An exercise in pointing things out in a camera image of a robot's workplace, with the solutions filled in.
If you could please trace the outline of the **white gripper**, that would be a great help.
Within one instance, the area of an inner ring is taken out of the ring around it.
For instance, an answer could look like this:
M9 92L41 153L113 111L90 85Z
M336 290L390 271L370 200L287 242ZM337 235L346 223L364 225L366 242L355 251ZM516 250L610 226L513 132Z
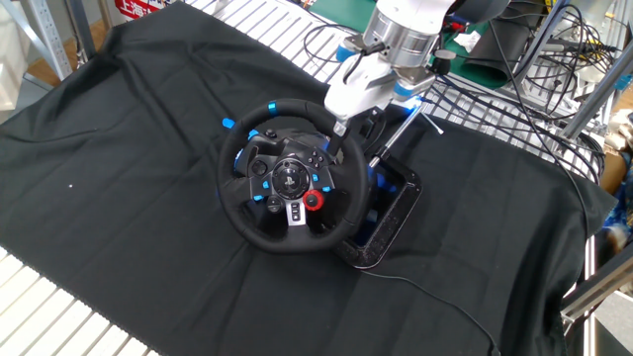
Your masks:
M340 66L328 82L324 107L338 119L330 138L330 154L336 155L347 136L347 120L374 107L384 109L393 98L396 74L380 54L354 54ZM372 146L382 135L387 124L385 112L373 109L365 119L364 146Z

